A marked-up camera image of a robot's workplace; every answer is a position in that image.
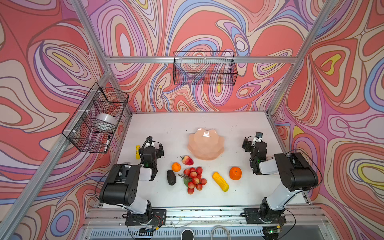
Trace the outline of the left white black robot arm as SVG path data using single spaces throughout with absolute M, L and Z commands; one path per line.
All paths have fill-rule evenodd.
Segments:
M 139 182 L 153 181 L 158 172 L 158 159 L 164 156 L 161 143 L 146 143 L 139 149 L 138 165 L 116 164 L 109 172 L 99 195 L 103 204 L 127 209 L 131 214 L 149 215 L 150 201 L 138 196 Z

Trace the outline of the red lychee bunch with leaf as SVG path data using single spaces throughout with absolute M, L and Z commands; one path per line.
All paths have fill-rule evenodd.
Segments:
M 203 171 L 202 167 L 187 168 L 182 174 L 178 174 L 183 179 L 189 195 L 192 195 L 195 190 L 201 191 L 207 184 L 207 180 L 202 177 Z

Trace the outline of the dark fake avocado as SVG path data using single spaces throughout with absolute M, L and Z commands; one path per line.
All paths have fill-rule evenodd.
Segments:
M 167 171 L 167 181 L 170 186 L 174 186 L 177 181 L 176 175 L 172 170 Z

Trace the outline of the red fake peach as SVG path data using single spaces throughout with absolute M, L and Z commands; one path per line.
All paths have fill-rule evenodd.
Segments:
M 194 164 L 193 159 L 190 156 L 182 156 L 182 163 L 186 166 L 192 166 Z

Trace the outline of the large orange fake fruit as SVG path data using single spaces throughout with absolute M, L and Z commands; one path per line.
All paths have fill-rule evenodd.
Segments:
M 242 178 L 242 170 L 239 167 L 232 167 L 229 171 L 231 180 L 238 181 Z

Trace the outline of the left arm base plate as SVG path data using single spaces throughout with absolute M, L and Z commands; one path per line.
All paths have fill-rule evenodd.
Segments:
M 152 209 L 143 215 L 127 212 L 122 215 L 126 226 L 161 227 L 166 223 L 166 209 Z

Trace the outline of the yellow fake banana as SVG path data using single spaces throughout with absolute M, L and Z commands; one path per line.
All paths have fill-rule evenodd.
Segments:
M 218 172 L 213 173 L 213 180 L 218 184 L 223 192 L 227 192 L 229 190 L 229 184 Z

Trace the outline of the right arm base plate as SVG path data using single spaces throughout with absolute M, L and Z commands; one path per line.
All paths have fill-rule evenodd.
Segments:
M 247 224 L 284 225 L 287 222 L 284 211 L 264 208 L 245 208 L 240 216 L 246 219 Z

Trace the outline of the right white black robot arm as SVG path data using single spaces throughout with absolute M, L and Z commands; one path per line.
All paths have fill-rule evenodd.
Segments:
M 278 173 L 280 184 L 271 195 L 264 198 L 256 216 L 263 223 L 280 220 L 285 206 L 297 194 L 315 188 L 319 183 L 317 173 L 300 153 L 275 154 L 267 159 L 267 143 L 255 138 L 245 138 L 242 149 L 250 153 L 250 167 L 254 174 L 272 175 Z

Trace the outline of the small orange fake tangerine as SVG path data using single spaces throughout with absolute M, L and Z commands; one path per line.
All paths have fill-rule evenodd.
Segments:
M 173 163 L 172 164 L 172 171 L 173 172 L 179 172 L 181 170 L 181 165 L 179 163 Z

